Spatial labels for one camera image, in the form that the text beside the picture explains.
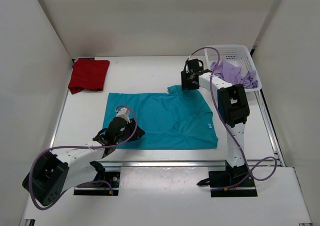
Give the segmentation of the teal t-shirt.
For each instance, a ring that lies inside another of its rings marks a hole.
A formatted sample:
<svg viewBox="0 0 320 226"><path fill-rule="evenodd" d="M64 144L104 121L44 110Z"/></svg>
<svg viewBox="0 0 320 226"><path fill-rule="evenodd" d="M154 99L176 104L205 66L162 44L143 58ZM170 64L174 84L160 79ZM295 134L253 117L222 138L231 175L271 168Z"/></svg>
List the teal t-shirt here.
<svg viewBox="0 0 320 226"><path fill-rule="evenodd" d="M128 106L145 131L141 139L128 142L120 149L130 150L201 150L215 149L218 138L213 112L198 90L168 87L167 93L110 93L107 98L103 127L116 115L116 107Z"/></svg>

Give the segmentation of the red t-shirt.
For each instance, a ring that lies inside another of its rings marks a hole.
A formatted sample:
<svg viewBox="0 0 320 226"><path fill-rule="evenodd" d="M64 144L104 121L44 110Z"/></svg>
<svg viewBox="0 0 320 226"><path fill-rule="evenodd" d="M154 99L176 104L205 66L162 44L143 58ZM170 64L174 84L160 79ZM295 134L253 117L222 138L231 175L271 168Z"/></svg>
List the red t-shirt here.
<svg viewBox="0 0 320 226"><path fill-rule="evenodd" d="M103 91L109 66L108 60L79 58L72 66L71 79L68 84L71 94L84 90Z"/></svg>

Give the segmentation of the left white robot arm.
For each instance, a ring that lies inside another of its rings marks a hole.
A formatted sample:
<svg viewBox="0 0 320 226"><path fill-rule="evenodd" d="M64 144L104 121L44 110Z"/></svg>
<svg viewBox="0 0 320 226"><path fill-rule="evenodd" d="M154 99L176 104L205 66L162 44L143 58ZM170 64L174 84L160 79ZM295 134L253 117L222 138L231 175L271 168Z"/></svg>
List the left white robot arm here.
<svg viewBox="0 0 320 226"><path fill-rule="evenodd" d="M134 118L114 117L86 146L59 146L42 152L34 160L22 186L41 211L51 208L73 187L108 186L112 193L111 182L105 179L106 170L99 160L144 134Z"/></svg>

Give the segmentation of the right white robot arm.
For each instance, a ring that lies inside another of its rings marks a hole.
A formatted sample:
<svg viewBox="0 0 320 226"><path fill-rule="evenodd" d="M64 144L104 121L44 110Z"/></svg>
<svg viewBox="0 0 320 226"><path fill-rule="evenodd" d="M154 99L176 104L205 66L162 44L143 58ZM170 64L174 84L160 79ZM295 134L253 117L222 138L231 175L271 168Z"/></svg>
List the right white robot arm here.
<svg viewBox="0 0 320 226"><path fill-rule="evenodd" d="M183 90L204 88L211 93L219 119L227 131L227 158L225 170L197 183L208 186L218 183L229 188L237 180L243 181L249 173L244 155L244 132L250 114L245 89L241 84L231 84L205 70L198 59L186 60L181 72Z"/></svg>

